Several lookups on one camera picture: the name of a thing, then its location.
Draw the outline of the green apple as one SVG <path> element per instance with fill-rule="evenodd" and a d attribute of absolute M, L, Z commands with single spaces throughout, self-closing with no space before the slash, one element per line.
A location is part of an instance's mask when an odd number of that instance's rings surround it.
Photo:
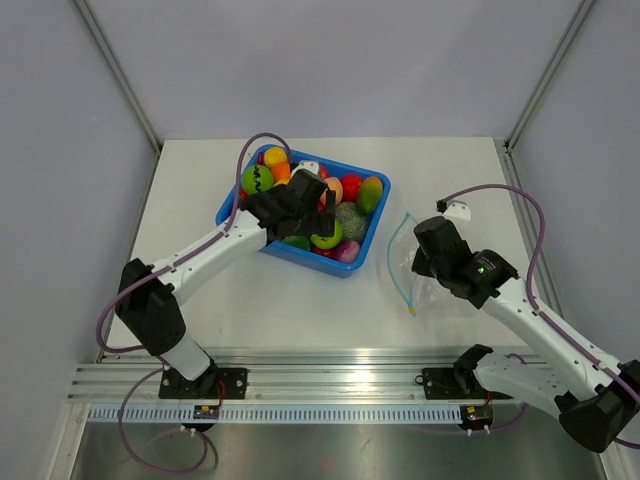
<path fill-rule="evenodd" d="M 335 248 L 342 241 L 342 237 L 342 225 L 338 220 L 336 220 L 334 222 L 334 231 L 331 236 L 321 236 L 318 234 L 314 234 L 310 237 L 310 240 L 315 247 L 322 250 L 330 250 Z"/>

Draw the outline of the orange peach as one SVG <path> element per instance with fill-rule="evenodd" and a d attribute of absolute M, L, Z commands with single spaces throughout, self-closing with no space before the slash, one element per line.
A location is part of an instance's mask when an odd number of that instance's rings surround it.
<path fill-rule="evenodd" d="M 327 204 L 327 195 L 328 192 L 331 191 L 334 196 L 334 204 L 338 205 L 341 203 L 343 198 L 343 186 L 341 181 L 337 177 L 327 177 L 325 179 L 327 184 L 327 189 L 323 192 L 320 198 L 320 203 L 322 206 Z"/>

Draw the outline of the purple onion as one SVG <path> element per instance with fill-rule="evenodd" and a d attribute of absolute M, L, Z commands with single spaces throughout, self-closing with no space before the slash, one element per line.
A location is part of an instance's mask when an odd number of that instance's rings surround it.
<path fill-rule="evenodd" d="M 352 264 L 357 260 L 360 249 L 361 246 L 357 241 L 346 239 L 335 248 L 334 259 L 340 263 Z"/>

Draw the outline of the clear zip top bag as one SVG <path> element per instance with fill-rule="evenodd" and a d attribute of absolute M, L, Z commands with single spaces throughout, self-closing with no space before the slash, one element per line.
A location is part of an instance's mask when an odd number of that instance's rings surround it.
<path fill-rule="evenodd" d="M 418 251 L 418 242 L 413 233 L 417 224 L 418 220 L 406 212 L 386 247 L 389 278 L 409 315 L 423 321 L 473 317 L 475 310 L 469 304 L 456 299 L 435 279 L 420 276 L 411 270 Z"/>

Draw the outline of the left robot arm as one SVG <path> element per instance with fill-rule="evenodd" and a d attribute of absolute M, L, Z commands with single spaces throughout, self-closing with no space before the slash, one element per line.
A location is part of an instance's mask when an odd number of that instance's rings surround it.
<path fill-rule="evenodd" d="M 224 373 L 193 339 L 182 305 L 238 258 L 289 236 L 330 236 L 335 195 L 316 162 L 304 161 L 286 184 L 235 198 L 228 219 L 182 251 L 157 262 L 129 261 L 115 314 L 141 347 L 163 364 L 165 399 L 220 399 L 245 371 Z"/>

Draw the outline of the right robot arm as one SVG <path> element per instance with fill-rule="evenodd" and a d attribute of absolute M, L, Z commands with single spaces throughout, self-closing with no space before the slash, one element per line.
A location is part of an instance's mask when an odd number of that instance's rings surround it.
<path fill-rule="evenodd" d="M 579 445 L 604 452 L 639 412 L 639 363 L 621 362 L 596 347 L 555 312 L 534 304 L 526 282 L 491 250 L 473 252 L 453 222 L 436 216 L 413 230 L 412 270 L 436 280 L 508 327 L 548 366 L 524 365 L 476 344 L 453 364 L 466 396 L 509 396 L 556 418 Z"/>

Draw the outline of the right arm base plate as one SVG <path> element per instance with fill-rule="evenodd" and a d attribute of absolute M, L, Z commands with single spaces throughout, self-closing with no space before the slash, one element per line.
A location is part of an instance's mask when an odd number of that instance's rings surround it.
<path fill-rule="evenodd" d="M 511 400 L 504 393 L 485 390 L 475 379 L 460 384 L 453 367 L 423 368 L 414 383 L 423 389 L 427 400 Z"/>

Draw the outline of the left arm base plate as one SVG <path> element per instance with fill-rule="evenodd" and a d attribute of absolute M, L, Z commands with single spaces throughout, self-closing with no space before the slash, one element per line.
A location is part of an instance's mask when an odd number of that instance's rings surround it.
<path fill-rule="evenodd" d="M 188 380 L 176 369 L 162 374 L 158 396 L 168 400 L 243 400 L 246 398 L 249 370 L 210 367 L 195 380 Z"/>

